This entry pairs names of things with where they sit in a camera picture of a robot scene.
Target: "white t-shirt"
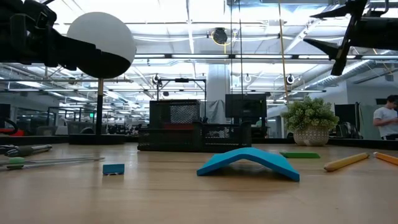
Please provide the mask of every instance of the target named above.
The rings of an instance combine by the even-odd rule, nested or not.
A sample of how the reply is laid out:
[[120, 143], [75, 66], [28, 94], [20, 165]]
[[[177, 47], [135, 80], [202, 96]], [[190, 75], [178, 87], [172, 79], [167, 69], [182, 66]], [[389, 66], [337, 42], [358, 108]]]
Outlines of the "white t-shirt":
[[[374, 111], [373, 119], [393, 119], [398, 117], [395, 110], [390, 110], [388, 108], [382, 107]], [[384, 126], [379, 126], [380, 136], [384, 137], [390, 134], [398, 134], [398, 124], [387, 124]]]

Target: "yellow pole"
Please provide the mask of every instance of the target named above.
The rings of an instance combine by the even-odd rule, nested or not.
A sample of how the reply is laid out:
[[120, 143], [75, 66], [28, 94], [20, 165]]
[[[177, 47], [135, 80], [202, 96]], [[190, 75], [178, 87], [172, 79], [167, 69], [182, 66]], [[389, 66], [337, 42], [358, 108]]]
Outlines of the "yellow pole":
[[284, 49], [284, 33], [282, 31], [282, 16], [280, 12], [280, 4], [282, 3], [282, 0], [279, 0], [279, 29], [280, 29], [280, 49], [282, 52], [282, 67], [284, 71], [284, 84], [285, 84], [285, 98], [286, 102], [289, 102], [288, 94], [287, 94], [287, 83], [286, 83], [286, 71], [285, 71], [285, 49]]

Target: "white sphere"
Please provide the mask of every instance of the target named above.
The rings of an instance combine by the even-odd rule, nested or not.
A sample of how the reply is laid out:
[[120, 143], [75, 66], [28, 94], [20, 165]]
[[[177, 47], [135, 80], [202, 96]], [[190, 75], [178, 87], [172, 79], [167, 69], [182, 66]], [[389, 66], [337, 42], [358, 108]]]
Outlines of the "white sphere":
[[96, 78], [114, 78], [131, 66], [136, 43], [129, 28], [118, 18], [104, 12], [86, 13], [69, 27], [67, 36], [95, 44], [100, 57], [88, 58], [78, 68]]

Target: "green bead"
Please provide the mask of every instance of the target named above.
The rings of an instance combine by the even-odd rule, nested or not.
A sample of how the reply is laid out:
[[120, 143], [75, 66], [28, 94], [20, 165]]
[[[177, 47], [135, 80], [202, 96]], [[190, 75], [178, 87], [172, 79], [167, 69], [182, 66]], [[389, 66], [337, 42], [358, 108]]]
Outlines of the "green bead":
[[[9, 158], [9, 162], [12, 164], [21, 164], [25, 162], [25, 158], [23, 157], [12, 157]], [[9, 165], [7, 166], [8, 169], [21, 169], [24, 165]]]

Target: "wooden table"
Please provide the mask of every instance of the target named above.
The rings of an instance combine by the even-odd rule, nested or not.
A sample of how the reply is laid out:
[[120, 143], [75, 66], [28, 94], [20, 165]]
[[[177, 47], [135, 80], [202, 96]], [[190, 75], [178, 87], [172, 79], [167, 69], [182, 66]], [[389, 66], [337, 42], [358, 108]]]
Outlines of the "wooden table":
[[[338, 146], [257, 145], [314, 151], [321, 159], [289, 159], [292, 182], [241, 161], [223, 175], [197, 177], [212, 154], [140, 152], [123, 146], [54, 145], [32, 159], [104, 156], [104, 162], [0, 169], [0, 223], [397, 223], [398, 166], [370, 158], [327, 173], [323, 165], [371, 150]], [[398, 151], [384, 151], [398, 156]], [[102, 176], [102, 164], [126, 173]]]

